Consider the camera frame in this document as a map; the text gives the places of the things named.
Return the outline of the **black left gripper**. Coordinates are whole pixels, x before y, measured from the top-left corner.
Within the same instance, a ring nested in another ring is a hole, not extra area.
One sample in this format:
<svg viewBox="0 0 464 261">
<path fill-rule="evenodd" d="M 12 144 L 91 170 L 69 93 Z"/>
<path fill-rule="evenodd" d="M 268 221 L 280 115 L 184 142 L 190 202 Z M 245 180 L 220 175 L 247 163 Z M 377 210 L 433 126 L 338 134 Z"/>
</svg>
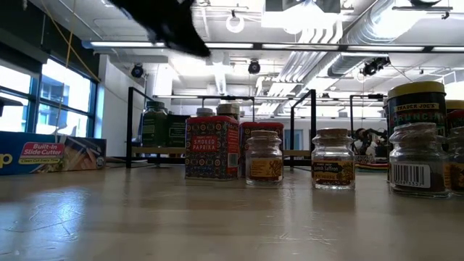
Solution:
<svg viewBox="0 0 464 261">
<path fill-rule="evenodd" d="M 195 57 L 211 51 L 191 24 L 194 0 L 108 0 L 138 24 L 152 28 L 152 42 Z"/>
</svg>

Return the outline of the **furikake jar with tan lid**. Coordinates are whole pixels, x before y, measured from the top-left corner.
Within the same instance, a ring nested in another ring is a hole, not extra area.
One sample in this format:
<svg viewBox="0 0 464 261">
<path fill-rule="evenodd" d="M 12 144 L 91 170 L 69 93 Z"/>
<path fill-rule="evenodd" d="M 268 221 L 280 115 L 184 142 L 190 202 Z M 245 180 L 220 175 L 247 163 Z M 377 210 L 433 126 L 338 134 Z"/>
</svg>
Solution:
<svg viewBox="0 0 464 261">
<path fill-rule="evenodd" d="M 219 104 L 216 111 L 219 116 L 228 116 L 240 121 L 240 106 L 237 103 Z"/>
</svg>

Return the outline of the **dark green spice tin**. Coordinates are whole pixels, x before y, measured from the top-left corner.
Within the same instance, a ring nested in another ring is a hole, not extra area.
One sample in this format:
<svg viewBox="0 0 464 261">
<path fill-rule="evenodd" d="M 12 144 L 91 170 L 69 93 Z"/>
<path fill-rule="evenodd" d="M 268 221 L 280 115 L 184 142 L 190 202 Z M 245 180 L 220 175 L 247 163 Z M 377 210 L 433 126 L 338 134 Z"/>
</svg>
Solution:
<svg viewBox="0 0 464 261">
<path fill-rule="evenodd" d="M 185 147 L 186 121 L 188 115 L 168 115 L 167 116 L 167 146 Z"/>
</svg>

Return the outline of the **glass jar with green lid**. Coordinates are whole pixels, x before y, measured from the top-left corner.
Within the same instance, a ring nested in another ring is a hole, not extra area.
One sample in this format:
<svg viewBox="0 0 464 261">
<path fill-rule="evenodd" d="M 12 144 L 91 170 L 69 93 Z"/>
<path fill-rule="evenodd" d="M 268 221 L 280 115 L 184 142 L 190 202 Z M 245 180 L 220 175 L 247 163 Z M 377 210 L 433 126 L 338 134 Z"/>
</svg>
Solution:
<svg viewBox="0 0 464 261">
<path fill-rule="evenodd" d="M 167 111 L 161 101 L 147 101 L 142 117 L 141 142 L 144 147 L 166 146 Z"/>
</svg>

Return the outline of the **red smoked paprika tin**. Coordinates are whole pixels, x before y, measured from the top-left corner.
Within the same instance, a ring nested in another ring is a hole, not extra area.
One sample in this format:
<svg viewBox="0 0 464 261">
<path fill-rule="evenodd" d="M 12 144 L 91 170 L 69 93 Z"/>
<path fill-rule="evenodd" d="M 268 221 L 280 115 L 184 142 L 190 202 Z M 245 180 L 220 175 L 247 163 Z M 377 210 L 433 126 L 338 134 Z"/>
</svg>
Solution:
<svg viewBox="0 0 464 261">
<path fill-rule="evenodd" d="M 447 127 L 449 129 L 464 127 L 464 109 L 455 109 L 447 114 Z"/>
<path fill-rule="evenodd" d="M 275 122 L 243 122 L 239 124 L 239 175 L 246 177 L 246 150 L 248 149 L 247 139 L 251 137 L 252 131 L 275 131 L 281 140 L 279 146 L 283 151 L 283 129 L 282 123 Z"/>
<path fill-rule="evenodd" d="M 229 116 L 189 118 L 185 144 L 187 178 L 216 181 L 238 178 L 239 122 L 236 119 Z"/>
</svg>

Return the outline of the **blue plastic wrap box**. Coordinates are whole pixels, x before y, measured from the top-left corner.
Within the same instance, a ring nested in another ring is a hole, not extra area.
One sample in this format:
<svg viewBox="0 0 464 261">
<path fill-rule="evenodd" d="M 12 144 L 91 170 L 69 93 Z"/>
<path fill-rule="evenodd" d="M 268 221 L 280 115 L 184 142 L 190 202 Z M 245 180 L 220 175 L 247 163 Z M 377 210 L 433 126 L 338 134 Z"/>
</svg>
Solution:
<svg viewBox="0 0 464 261">
<path fill-rule="evenodd" d="M 0 175 L 99 170 L 106 150 L 99 138 L 0 131 Z"/>
</svg>

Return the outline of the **gray desk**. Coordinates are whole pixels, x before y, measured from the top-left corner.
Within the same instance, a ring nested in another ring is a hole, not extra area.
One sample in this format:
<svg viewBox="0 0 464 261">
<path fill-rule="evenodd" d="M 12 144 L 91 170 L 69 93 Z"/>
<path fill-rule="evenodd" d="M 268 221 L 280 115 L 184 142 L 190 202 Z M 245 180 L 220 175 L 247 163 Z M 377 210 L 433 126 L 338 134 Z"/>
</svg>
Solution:
<svg viewBox="0 0 464 261">
<path fill-rule="evenodd" d="M 0 117 L 3 115 L 3 111 L 6 106 L 21 107 L 22 103 L 20 101 L 0 96 Z"/>
</svg>

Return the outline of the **person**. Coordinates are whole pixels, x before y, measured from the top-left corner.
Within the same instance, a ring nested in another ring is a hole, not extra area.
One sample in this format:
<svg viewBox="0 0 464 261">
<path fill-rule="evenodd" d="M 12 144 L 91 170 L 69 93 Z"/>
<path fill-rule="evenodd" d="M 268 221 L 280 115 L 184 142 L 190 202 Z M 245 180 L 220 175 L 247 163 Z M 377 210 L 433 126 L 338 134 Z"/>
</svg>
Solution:
<svg viewBox="0 0 464 261">
<path fill-rule="evenodd" d="M 386 158 L 384 135 L 386 130 L 379 131 L 372 128 L 358 128 L 355 131 L 355 154 L 373 155 L 377 158 Z"/>
</svg>

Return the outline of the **black metal rail frame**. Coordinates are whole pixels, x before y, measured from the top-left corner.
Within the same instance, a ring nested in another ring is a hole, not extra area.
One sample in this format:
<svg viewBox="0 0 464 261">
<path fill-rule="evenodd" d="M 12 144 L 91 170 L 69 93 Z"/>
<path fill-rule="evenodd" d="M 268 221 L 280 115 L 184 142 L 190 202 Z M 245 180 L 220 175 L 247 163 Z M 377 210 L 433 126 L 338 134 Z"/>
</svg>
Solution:
<svg viewBox="0 0 464 261">
<path fill-rule="evenodd" d="M 255 104 L 255 97 L 254 96 L 212 96 L 212 95 L 153 95 L 154 99 L 201 99 L 202 100 L 202 107 L 204 107 L 204 101 L 206 99 L 218 99 L 223 101 L 251 101 L 252 104 Z M 235 120 L 240 120 L 240 112 L 237 112 L 235 109 L 229 109 L 229 112 L 223 112 L 223 109 L 219 111 L 220 115 L 227 115 Z"/>
<path fill-rule="evenodd" d="M 360 98 L 362 101 L 364 99 L 373 99 L 376 102 L 382 102 L 384 100 L 383 94 L 353 94 L 349 96 L 349 113 L 350 113 L 350 128 L 351 128 L 351 137 L 355 138 L 354 130 L 354 113 L 353 113 L 353 101 L 355 98 Z"/>
</svg>

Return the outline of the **window with blue frame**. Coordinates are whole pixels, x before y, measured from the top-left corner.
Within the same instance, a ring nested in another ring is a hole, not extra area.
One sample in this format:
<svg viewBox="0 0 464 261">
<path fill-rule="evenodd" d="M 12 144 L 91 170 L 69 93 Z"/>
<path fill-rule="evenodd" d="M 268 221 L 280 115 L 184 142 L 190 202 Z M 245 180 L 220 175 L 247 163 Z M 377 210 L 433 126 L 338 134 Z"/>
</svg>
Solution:
<svg viewBox="0 0 464 261">
<path fill-rule="evenodd" d="M 96 83 L 48 59 L 41 73 L 0 59 L 0 98 L 17 102 L 0 115 L 0 131 L 92 137 Z"/>
</svg>

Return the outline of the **silver air duct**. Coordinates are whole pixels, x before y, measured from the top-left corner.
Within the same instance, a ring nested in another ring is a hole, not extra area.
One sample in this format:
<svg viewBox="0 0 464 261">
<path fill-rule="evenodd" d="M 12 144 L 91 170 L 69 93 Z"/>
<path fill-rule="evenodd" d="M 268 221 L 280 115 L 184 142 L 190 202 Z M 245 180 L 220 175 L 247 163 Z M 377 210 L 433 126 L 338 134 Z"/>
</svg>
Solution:
<svg viewBox="0 0 464 261">
<path fill-rule="evenodd" d="M 399 21 L 395 17 L 397 12 L 393 10 L 394 4 L 395 0 L 376 0 L 337 42 L 347 45 L 392 43 L 417 22 L 414 18 L 405 25 L 394 25 L 394 22 Z M 326 73 L 329 77 L 339 77 L 361 61 L 361 58 L 343 58 L 337 52 L 294 51 L 277 80 L 288 83 L 309 83 L 320 73 Z"/>
</svg>

